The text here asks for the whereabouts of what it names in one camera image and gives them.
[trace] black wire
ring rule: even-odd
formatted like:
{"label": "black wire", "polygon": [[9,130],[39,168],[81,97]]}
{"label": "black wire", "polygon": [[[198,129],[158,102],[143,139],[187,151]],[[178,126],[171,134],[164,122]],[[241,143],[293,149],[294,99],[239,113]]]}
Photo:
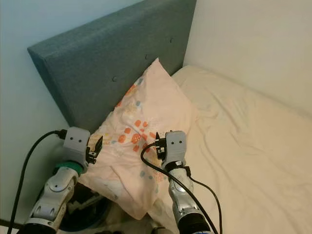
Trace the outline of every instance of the black wire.
{"label": "black wire", "polygon": [[223,233],[223,231],[222,231],[222,213],[221,213],[221,206],[220,206],[220,202],[219,202],[218,197],[216,196],[215,192],[214,192],[208,185],[206,185],[206,184],[204,184],[204,183],[201,183],[201,182],[199,182],[199,181],[197,181],[197,180],[194,180],[194,179],[193,179],[192,177],[190,177],[190,176],[189,176],[189,178],[191,179],[191,181],[193,181],[193,182],[195,182],[195,183],[197,183],[197,184],[199,184],[199,185],[201,185],[201,186],[204,186],[206,189],[208,189],[208,190],[214,195],[214,198],[215,198],[215,200],[216,200],[216,203],[217,203],[217,205],[218,205],[218,210],[219,210],[220,234],[222,234],[222,233]]}
{"label": "black wire", "polygon": [[177,178],[175,178],[173,175],[171,175],[170,173],[166,172],[165,170],[149,163],[145,158],[144,158],[144,153],[145,151],[152,147],[155,146],[155,143],[149,144],[147,145],[141,152],[141,160],[148,165],[149,167],[153,168],[154,170],[163,173],[164,175],[166,175],[167,177],[169,177],[170,179],[172,179],[174,182],[176,182],[178,185],[180,185],[189,195],[190,197],[194,200],[194,202],[196,203],[196,205],[200,208],[200,210],[203,212],[205,218],[207,219],[209,225],[211,226],[211,229],[213,230],[213,232],[215,234],[218,234],[218,231],[216,230],[213,222],[211,221],[211,219],[209,218],[208,214],[206,213],[205,209],[202,207],[202,205],[200,204],[200,202],[197,200],[197,198],[194,196],[194,194],[182,183],[180,182]]}
{"label": "black wire", "polygon": [[21,174],[20,174],[20,178],[19,178],[19,186],[18,186],[18,190],[16,192],[16,196],[15,196],[15,200],[14,200],[14,206],[13,206],[13,210],[12,210],[12,214],[11,214],[11,220],[10,220],[10,224],[9,224],[9,228],[7,231],[7,234],[11,234],[13,226],[14,226],[14,220],[15,220],[15,215],[16,215],[16,211],[18,209],[18,204],[19,204],[19,199],[20,199],[20,193],[21,193],[21,189],[23,186],[23,181],[24,181],[24,176],[25,176],[25,171],[26,171],[26,166],[28,163],[28,160],[31,156],[31,154],[33,153],[34,149],[37,147],[37,145],[43,140],[45,139],[47,136],[52,135],[52,134],[58,134],[59,131],[51,131],[48,132],[46,134],[44,134],[42,137],[40,137],[35,143],[34,145],[31,147],[30,151],[28,152],[24,164],[23,164],[23,168],[21,170]]}

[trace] upholstered headboard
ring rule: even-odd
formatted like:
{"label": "upholstered headboard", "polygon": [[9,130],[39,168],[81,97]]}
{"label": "upholstered headboard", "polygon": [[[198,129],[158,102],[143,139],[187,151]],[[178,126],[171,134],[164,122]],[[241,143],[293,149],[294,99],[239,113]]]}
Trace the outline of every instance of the upholstered headboard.
{"label": "upholstered headboard", "polygon": [[157,57],[181,68],[195,2],[144,0],[28,48],[69,125],[93,132]]}

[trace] pillowcase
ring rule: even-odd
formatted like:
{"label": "pillowcase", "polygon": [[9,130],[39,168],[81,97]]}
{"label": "pillowcase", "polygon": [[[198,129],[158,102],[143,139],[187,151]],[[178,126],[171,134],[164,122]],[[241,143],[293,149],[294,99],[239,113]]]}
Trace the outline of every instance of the pillowcase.
{"label": "pillowcase", "polygon": [[[156,59],[128,90],[99,129],[89,146],[103,136],[103,148],[80,183],[120,205],[141,219],[162,194],[168,192],[167,178],[140,159],[142,149],[170,130],[188,133],[196,109]],[[160,166],[155,149],[145,157]]]}

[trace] mattress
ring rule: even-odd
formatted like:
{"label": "mattress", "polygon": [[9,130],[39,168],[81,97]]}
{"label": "mattress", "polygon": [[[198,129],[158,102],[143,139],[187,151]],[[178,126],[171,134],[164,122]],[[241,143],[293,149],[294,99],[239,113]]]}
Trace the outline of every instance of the mattress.
{"label": "mattress", "polygon": [[[173,78],[198,108],[186,161],[192,177],[216,192],[223,232],[312,233],[312,119],[194,66]],[[194,187],[219,230],[214,197]],[[166,195],[149,214],[177,232],[171,209]]]}

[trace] bed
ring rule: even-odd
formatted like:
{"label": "bed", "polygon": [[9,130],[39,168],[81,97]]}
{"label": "bed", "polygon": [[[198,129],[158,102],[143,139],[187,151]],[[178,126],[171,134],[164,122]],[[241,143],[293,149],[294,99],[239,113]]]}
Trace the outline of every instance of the bed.
{"label": "bed", "polygon": [[[71,126],[93,132],[156,58],[198,109],[192,175],[225,233],[312,233],[312,120],[195,66],[182,68],[195,0],[145,0],[28,49]],[[195,194],[218,226],[214,198]],[[149,215],[176,232],[169,196]]]}

